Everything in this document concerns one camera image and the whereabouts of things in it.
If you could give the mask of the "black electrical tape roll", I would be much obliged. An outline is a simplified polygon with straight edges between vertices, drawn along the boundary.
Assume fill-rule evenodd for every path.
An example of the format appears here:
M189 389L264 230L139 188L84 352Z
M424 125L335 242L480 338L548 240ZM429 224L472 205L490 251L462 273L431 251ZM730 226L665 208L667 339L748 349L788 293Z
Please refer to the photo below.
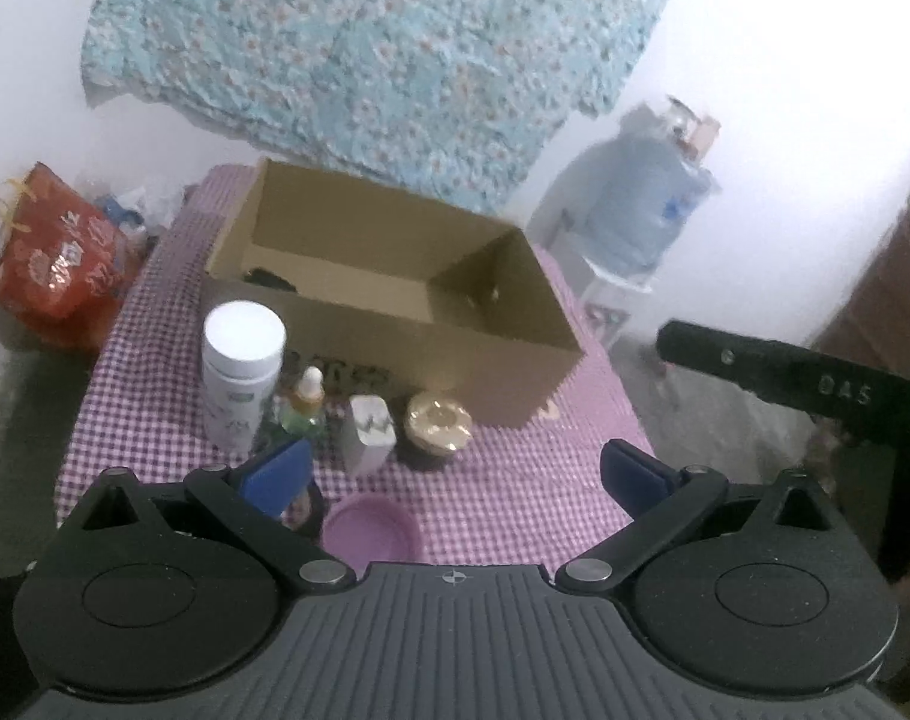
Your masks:
M289 530L310 541L318 541L322 536L323 520L326 514L326 500L322 489L315 481L297 496L284 511L281 522Z

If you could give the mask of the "green dropper bottle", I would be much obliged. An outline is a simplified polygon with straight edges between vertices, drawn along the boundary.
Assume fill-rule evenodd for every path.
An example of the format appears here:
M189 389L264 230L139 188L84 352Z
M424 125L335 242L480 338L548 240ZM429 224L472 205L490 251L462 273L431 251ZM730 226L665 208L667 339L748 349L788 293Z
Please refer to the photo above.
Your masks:
M325 398L322 369L308 366L295 387L279 397L279 424L295 439L317 440L325 430Z

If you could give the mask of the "purple plastic lid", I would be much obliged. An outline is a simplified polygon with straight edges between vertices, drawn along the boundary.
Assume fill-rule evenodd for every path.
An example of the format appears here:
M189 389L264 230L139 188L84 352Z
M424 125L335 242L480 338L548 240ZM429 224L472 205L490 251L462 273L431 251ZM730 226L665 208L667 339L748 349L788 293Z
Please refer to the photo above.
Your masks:
M334 504L323 522L322 546L357 574L372 562L421 562L424 557L418 521L398 502L375 493Z

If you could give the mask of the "white charger plug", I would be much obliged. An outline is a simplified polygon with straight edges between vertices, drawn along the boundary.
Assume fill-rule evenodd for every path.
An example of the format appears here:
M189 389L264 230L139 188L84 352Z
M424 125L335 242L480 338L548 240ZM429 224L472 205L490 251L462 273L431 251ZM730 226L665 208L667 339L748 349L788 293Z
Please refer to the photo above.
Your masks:
M395 421L388 403L379 395L352 395L339 440L349 478L377 473L396 445Z

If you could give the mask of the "gold lid black jar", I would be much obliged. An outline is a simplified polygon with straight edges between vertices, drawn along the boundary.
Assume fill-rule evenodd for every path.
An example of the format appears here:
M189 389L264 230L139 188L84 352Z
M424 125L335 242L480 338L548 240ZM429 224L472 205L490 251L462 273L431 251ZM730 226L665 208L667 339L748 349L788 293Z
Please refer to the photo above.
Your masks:
M421 392L404 406L398 458L421 472L438 472L473 440L474 421L459 401Z

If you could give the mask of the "black oval case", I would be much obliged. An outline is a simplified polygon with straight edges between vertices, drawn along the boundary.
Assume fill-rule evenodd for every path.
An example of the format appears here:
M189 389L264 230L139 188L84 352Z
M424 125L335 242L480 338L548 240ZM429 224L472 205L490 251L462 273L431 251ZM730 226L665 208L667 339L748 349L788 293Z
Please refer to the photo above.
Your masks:
M283 293L289 294L299 293L299 289L295 288L294 284L287 281L286 278L279 277L276 273L272 273L266 268L261 268L261 266L248 270L243 275L243 281L253 284L253 286L260 286L260 288L272 289L272 291L283 291Z

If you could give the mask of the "purple checkered tablecloth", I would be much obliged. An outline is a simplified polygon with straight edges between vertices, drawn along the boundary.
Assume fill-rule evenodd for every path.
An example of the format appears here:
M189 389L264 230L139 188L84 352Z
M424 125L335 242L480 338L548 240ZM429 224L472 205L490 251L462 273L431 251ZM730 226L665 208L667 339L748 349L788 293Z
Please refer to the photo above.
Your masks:
M253 181L248 166L211 169L142 267L98 356L56 477L59 520L110 466L155 483L222 460L201 422L199 301L209 250ZM323 497L379 493L396 500L418 519L425 561L554 569L629 522L601 486L599 452L611 439L640 449L650 442L559 266L549 255L539 261L583 358L525 427L478 427L468 449L440 472L388 461L373 475L350 479L336 439L318 447Z

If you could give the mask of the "white supplement bottle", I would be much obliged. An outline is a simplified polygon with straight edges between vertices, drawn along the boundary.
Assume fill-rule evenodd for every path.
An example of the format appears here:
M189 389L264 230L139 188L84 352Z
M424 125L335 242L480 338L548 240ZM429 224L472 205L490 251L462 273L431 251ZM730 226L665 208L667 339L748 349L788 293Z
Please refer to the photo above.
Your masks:
M281 317L254 301L222 302L203 322L204 433L217 449L248 455L283 367Z

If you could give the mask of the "white water dispenser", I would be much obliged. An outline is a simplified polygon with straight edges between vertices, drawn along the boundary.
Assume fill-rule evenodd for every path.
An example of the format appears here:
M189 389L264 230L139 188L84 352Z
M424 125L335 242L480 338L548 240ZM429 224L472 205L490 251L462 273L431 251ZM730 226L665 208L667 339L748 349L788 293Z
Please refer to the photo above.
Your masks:
M583 254L578 238L569 231L556 232L548 252L582 305L593 335L606 349L611 348L650 296L651 283L626 280L605 270Z

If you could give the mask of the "brown cardboard box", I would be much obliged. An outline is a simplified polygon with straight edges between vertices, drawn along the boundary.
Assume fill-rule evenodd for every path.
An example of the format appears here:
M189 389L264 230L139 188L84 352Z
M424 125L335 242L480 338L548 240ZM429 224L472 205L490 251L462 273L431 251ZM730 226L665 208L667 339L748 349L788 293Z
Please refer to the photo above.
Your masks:
M256 266L299 293L245 283ZM204 307L269 305L345 394L446 394L521 427L583 358L525 232L342 172L263 161L204 271Z

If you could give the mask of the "blue water jug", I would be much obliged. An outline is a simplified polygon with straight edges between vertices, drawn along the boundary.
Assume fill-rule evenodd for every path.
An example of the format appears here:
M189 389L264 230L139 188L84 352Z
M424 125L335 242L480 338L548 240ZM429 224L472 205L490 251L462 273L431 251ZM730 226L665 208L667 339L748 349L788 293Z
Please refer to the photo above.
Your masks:
M575 223L585 257L626 281L648 280L689 216L720 190L705 158L720 122L669 96L660 112L640 104L606 145L596 197Z

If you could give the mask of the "red gift bag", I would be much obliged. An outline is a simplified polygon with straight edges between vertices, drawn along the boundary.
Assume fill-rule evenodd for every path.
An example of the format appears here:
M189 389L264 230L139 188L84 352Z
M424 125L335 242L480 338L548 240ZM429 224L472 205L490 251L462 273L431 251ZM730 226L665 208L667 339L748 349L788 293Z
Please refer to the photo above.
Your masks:
M144 255L46 164L6 185L0 306L51 346L100 351Z

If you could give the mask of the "blue white item on floor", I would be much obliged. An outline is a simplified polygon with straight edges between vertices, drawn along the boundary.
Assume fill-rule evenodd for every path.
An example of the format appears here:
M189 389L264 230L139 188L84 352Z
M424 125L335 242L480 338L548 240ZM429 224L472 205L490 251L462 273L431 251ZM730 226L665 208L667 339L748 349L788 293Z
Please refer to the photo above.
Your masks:
M187 198L187 186L165 177L149 176L128 188L96 185L89 200L124 232L147 236L169 229Z

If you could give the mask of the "floral teal cloth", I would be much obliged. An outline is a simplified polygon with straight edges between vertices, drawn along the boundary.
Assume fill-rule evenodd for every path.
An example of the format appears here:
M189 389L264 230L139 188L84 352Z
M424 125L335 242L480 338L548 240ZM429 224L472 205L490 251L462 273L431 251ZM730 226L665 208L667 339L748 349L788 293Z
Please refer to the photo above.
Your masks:
M614 109L668 0L94 0L80 75L263 148L495 213Z

